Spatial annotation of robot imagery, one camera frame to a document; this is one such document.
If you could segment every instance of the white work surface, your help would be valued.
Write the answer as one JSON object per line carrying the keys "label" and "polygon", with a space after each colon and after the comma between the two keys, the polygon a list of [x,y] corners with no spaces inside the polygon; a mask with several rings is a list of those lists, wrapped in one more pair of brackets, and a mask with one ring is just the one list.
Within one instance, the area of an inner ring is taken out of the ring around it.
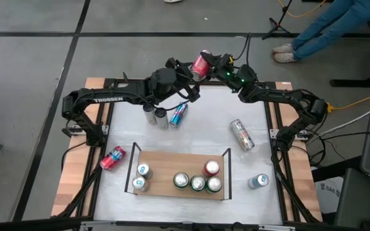
{"label": "white work surface", "polygon": [[[170,108],[181,101],[184,100],[174,95],[159,106]],[[200,98],[188,105],[178,129],[160,130],[157,125],[148,124],[142,106],[115,104],[107,152],[119,145],[127,156],[112,171],[102,171],[94,219],[281,225],[263,102],[242,103],[227,87],[201,86]],[[173,113],[174,110],[168,112],[169,119]],[[255,143],[248,153],[242,151],[229,129],[229,123],[235,119],[242,121]],[[207,155],[222,155],[231,148],[232,199],[217,201],[124,192],[133,142],[144,151]],[[269,176],[268,186],[248,188],[248,178],[260,173]]]}

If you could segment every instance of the gray concrete floor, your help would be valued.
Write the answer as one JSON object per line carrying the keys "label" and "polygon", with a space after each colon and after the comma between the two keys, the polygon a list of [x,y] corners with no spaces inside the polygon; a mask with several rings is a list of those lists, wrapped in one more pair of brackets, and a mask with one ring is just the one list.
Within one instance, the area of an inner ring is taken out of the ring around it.
{"label": "gray concrete floor", "polygon": [[[83,0],[0,1],[0,31],[74,31]],[[315,3],[294,1],[294,14],[312,9]],[[286,17],[283,25],[300,32],[327,7],[309,17]],[[278,2],[240,0],[186,0],[164,4],[162,0],[92,1],[84,23],[85,32],[256,32],[270,29],[269,17],[281,15]],[[356,32],[366,31],[362,26]],[[51,103],[71,38],[0,38],[0,221],[10,219],[25,169]],[[333,103],[343,106],[370,96],[370,89],[331,88],[332,78],[364,79],[370,76],[370,39],[341,39],[331,47],[298,64],[277,64],[270,49],[289,42],[285,38],[262,41],[253,38],[250,65],[261,81],[290,81]],[[162,67],[167,58],[193,60],[201,49],[216,54],[238,54],[243,38],[80,38],[62,95],[84,86],[87,77],[145,78]],[[62,134],[65,120],[57,109],[46,149],[31,192],[24,219],[48,218],[60,178],[60,159],[69,139]],[[330,114],[321,130],[349,121],[370,109],[363,103]],[[366,120],[339,133],[366,129]],[[361,153],[364,136],[335,139],[333,143],[346,158]],[[321,147],[309,145],[310,153]],[[340,161],[332,149],[323,165]]]}

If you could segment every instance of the shoe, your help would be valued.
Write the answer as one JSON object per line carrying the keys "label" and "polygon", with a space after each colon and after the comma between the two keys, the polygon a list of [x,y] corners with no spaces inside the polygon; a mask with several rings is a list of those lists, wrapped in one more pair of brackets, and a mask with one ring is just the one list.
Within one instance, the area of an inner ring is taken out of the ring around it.
{"label": "shoe", "polygon": [[165,3],[179,3],[182,0],[164,0]]}
{"label": "shoe", "polygon": [[295,60],[293,53],[278,53],[278,54],[275,54],[274,55],[274,60],[281,63],[281,64],[297,61],[297,60]]}
{"label": "shoe", "polygon": [[272,52],[274,54],[276,54],[276,53],[292,53],[292,52],[294,52],[294,48],[292,47],[292,44],[283,44],[282,46],[272,48]]}

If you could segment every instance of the wooden board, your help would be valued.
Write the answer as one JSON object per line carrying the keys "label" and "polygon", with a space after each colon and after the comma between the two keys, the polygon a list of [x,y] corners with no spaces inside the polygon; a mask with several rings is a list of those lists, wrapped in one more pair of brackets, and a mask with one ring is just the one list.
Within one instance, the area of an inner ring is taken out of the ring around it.
{"label": "wooden board", "polygon": [[[222,188],[219,192],[209,194],[205,190],[201,192],[192,191],[191,187],[178,189],[174,186],[173,176],[178,172],[184,172],[191,177],[201,175],[204,164],[208,160],[216,160],[219,163],[219,172],[216,175],[222,181]],[[138,195],[155,196],[178,196],[185,198],[203,198],[223,200],[224,196],[224,158],[221,155],[197,155],[187,153],[170,153],[160,151],[141,151],[139,154],[139,163],[146,162],[154,172],[150,182],[150,188],[147,192],[135,190]]]}
{"label": "wooden board", "polygon": [[[103,88],[104,81],[105,78],[88,78],[85,83],[85,87],[88,89],[101,89]],[[105,123],[106,121],[108,108],[109,103],[106,103],[104,106],[102,116],[103,123]],[[98,109],[99,104],[89,105],[85,109],[85,113],[92,121],[95,121],[96,116],[98,115]],[[85,140],[86,138],[84,135],[73,136],[69,141],[69,147],[80,144]],[[52,216],[61,213],[66,208],[68,203],[71,202],[71,200],[74,198],[77,192],[81,189],[82,180],[84,179],[85,167],[88,161],[89,148],[90,148],[89,146],[82,145],[68,152],[64,163],[64,169],[62,170],[61,178],[59,181],[57,195],[55,196],[54,205],[51,211]],[[100,149],[96,148],[92,166],[96,165],[99,153]],[[88,208],[91,202],[91,195],[92,195],[92,186],[87,191],[87,194],[85,196],[84,207],[82,211],[83,216],[88,215]]]}
{"label": "wooden board", "polygon": [[[291,83],[287,82],[276,82],[276,88],[292,90],[292,85]],[[280,103],[279,107],[281,109],[282,123],[284,126],[292,124],[298,118],[295,109],[290,105]],[[272,117],[273,127],[277,128],[278,124],[276,123],[275,111],[272,103],[270,103],[270,113]],[[301,141],[294,141],[293,146],[297,146],[306,150],[305,143]],[[290,167],[292,170],[292,178],[294,179],[295,192],[304,203],[305,207],[312,213],[312,215],[319,221],[322,221],[321,209],[319,208],[318,197],[312,178],[308,154],[305,153],[303,150],[292,147],[289,150],[288,155]],[[285,172],[283,162],[281,162],[281,168]],[[285,190],[284,197],[288,220],[293,221],[294,216],[292,213],[292,204],[290,201],[290,197]]]}

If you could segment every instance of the wooden table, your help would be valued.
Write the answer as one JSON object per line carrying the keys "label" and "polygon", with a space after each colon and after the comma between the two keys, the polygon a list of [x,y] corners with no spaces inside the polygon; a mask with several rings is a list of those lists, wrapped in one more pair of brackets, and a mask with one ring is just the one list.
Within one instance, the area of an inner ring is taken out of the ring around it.
{"label": "wooden table", "polygon": [[[85,87],[89,89],[100,89],[103,88],[104,81],[105,78],[88,78]],[[277,89],[292,89],[291,84],[287,82],[277,82],[276,87]],[[270,105],[271,105],[270,112],[272,115],[272,124],[274,128],[277,128],[278,126],[276,123],[274,107],[272,106],[272,103],[270,103]],[[105,104],[105,109],[102,117],[103,123],[105,123],[106,120],[108,107],[109,104],[108,103]],[[85,109],[85,113],[89,116],[91,120],[95,121],[98,108],[99,108],[98,104],[89,105]],[[284,125],[289,125],[297,118],[297,114],[291,106],[280,104],[280,109],[282,122]],[[69,147],[80,144],[84,140],[85,140],[84,136],[72,137],[69,143]],[[294,145],[306,149],[306,146],[303,142],[294,141]],[[98,159],[99,148],[97,150],[98,151],[95,153],[96,156],[94,157],[94,160]],[[60,183],[58,186],[58,191],[55,197],[51,215],[57,215],[60,212],[62,212],[65,209],[66,205],[73,199],[75,194],[81,188],[85,167],[87,165],[88,152],[89,147],[83,145],[71,150],[67,154],[64,164],[64,170],[60,178]],[[321,211],[319,208],[316,190],[313,183],[312,172],[308,161],[308,155],[303,150],[296,148],[291,148],[288,154],[296,193],[298,194],[302,202],[305,204],[305,206],[311,211],[311,213],[317,219],[322,221]],[[83,216],[88,215],[88,207],[91,195],[92,187],[85,196],[85,203],[82,211]],[[293,221],[294,217],[292,213],[292,205],[290,203],[289,196],[286,192],[285,192],[285,204],[288,220]]]}

